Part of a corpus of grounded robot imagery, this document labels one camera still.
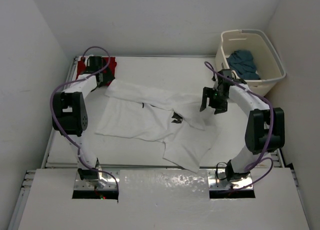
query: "white plastic basket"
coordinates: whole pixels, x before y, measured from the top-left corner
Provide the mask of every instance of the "white plastic basket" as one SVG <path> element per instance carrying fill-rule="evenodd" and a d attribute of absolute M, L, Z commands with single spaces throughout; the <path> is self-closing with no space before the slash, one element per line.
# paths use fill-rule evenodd
<path fill-rule="evenodd" d="M 236 50 L 249 50 L 261 80 L 245 80 L 249 88 L 264 96 L 280 80 L 286 76 L 280 58 L 271 42 L 259 30 L 225 31 L 221 34 L 221 42 L 215 57 L 217 71 L 229 69 L 227 58 Z"/>

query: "white table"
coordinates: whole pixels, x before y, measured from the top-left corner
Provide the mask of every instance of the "white table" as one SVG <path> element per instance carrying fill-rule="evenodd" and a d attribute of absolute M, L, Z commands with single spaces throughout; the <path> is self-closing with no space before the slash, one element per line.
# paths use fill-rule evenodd
<path fill-rule="evenodd" d="M 196 181 L 191 188 L 182 182 L 175 184 L 183 177 L 170 177 L 171 170 L 161 173 L 173 183 L 169 185 L 165 178 L 147 171 L 120 171 L 118 204 L 115 200 L 72 199 L 76 171 L 36 171 L 19 230 L 308 229 L 289 168 L 274 168 L 255 184 L 255 198 L 211 200 L 205 178 L 204 184 Z M 256 168 L 252 178 L 264 172 Z"/>
<path fill-rule="evenodd" d="M 134 84 L 200 95 L 203 87 L 214 85 L 211 80 L 213 74 L 204 65 L 204 61 L 215 65 L 213 58 L 116 57 L 116 61 L 115 77 Z M 99 88 L 85 100 L 89 122 L 84 136 L 99 162 L 112 166 L 175 166 L 163 159 L 163 143 L 94 134 L 108 101 L 108 97 L 104 96 L 105 90 Z M 214 167 L 218 162 L 229 161 L 245 145 L 248 119 L 237 104 L 229 102 L 228 111 L 216 115 L 216 119 L 222 133 L 203 157 L 202 167 Z M 48 151 L 47 167 L 75 166 L 76 158 L 58 132 L 52 133 Z M 264 162 L 261 166 L 268 167 L 269 163 Z"/>

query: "white towel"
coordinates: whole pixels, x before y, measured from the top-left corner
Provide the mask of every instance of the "white towel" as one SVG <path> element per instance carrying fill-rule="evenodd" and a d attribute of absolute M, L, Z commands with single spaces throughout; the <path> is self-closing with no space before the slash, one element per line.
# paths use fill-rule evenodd
<path fill-rule="evenodd" d="M 212 148 L 221 131 L 214 121 L 208 120 L 208 112 L 200 113 L 200 103 L 192 101 L 192 97 L 189 99 L 187 94 L 180 98 L 177 93 L 128 85 L 130 87 L 126 88 L 127 84 L 121 83 L 121 88 L 117 91 L 114 87 L 108 88 L 106 95 L 122 99 L 109 98 L 96 134 L 163 142 L 164 159 L 197 172 L 202 157 Z M 164 93 L 168 101 L 159 92 Z M 130 97 L 141 102 L 128 101 Z M 172 118 L 175 112 L 182 116 L 182 120 Z"/>

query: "blue towel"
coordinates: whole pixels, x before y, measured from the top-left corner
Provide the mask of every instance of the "blue towel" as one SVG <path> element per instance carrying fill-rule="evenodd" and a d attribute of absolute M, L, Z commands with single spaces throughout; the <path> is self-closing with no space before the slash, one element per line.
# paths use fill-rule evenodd
<path fill-rule="evenodd" d="M 254 57 L 250 51 L 235 51 L 227 59 L 227 62 L 240 78 L 244 80 L 260 80 L 259 75 L 256 73 L 257 67 L 254 64 Z"/>

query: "white wall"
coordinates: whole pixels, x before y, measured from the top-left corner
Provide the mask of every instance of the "white wall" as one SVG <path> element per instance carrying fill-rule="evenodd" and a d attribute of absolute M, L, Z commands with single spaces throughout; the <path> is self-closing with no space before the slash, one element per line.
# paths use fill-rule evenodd
<path fill-rule="evenodd" d="M 286 79 L 268 97 L 284 109 L 283 152 L 296 170 L 312 229 L 320 229 L 319 3 L 281 0 L 267 30 L 287 70 Z"/>
<path fill-rule="evenodd" d="M 33 0 L 0 0 L 0 19 L 0 229 L 6 229 L 25 171 L 41 165 L 50 93 L 70 61 Z"/>
<path fill-rule="evenodd" d="M 264 29 L 279 0 L 34 0 L 68 56 L 214 54 L 222 31 Z"/>

